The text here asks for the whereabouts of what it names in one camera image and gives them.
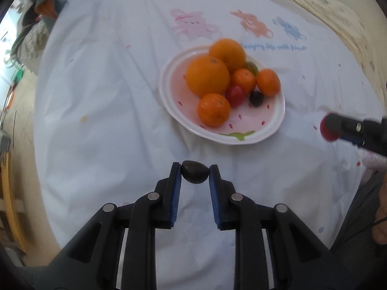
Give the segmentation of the operator hand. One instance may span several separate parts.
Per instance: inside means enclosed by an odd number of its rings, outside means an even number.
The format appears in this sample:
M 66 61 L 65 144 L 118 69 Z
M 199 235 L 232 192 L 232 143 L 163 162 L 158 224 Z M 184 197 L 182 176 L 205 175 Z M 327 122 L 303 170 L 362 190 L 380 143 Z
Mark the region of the operator hand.
M 376 212 L 376 221 L 387 216 L 387 184 L 386 184 L 386 174 L 384 174 L 383 184 L 379 190 L 379 202 L 380 206 Z M 379 223 L 372 228 L 372 237 L 377 244 L 386 245 L 387 244 L 387 228 L 386 221 Z

